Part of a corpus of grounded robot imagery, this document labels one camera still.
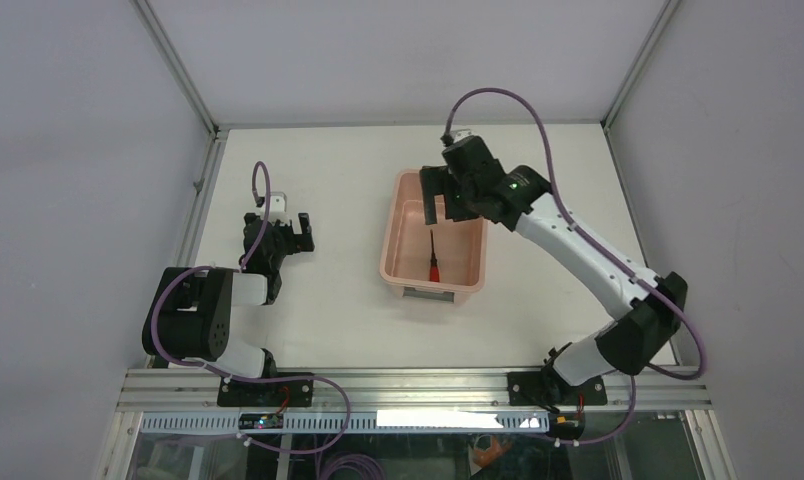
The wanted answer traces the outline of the red handled screwdriver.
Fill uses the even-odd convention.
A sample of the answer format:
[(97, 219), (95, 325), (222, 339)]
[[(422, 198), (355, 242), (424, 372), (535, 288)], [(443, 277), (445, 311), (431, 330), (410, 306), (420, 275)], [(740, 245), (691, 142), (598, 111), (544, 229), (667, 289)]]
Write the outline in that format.
[(429, 232), (430, 237), (430, 270), (429, 270), (429, 281), (439, 283), (441, 281), (440, 277), (440, 270), (439, 270), (439, 262), (436, 255), (436, 248), (435, 248), (435, 238), (434, 238), (434, 231), (431, 230)]

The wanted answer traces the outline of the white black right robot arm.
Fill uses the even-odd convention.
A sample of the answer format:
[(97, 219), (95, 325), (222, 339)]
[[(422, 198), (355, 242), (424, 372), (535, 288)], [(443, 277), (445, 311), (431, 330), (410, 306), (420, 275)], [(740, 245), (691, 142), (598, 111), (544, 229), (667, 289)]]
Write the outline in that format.
[(679, 330), (686, 281), (634, 268), (621, 253), (591, 238), (578, 219), (562, 213), (551, 183), (529, 166), (505, 171), (484, 140), (447, 141), (442, 166), (419, 171), (424, 220), (437, 221), (435, 199), (454, 222), (487, 219), (542, 248), (602, 304), (611, 320), (599, 331), (550, 351), (541, 369), (541, 395), (566, 405), (589, 380), (618, 371), (637, 375)]

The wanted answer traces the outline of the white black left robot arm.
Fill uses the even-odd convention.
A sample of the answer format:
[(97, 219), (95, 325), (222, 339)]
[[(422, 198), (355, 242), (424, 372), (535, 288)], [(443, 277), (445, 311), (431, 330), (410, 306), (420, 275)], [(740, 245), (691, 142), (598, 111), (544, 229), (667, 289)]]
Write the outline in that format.
[(244, 247), (251, 257), (243, 271), (214, 267), (185, 275), (186, 267), (165, 269), (142, 329), (144, 351), (241, 378), (240, 392), (253, 405), (272, 403), (279, 392), (274, 356), (233, 334), (231, 313), (239, 306), (273, 304), (284, 259), (315, 250), (309, 215), (300, 213), (298, 222), (298, 231), (281, 219), (262, 230), (263, 218), (246, 214)]

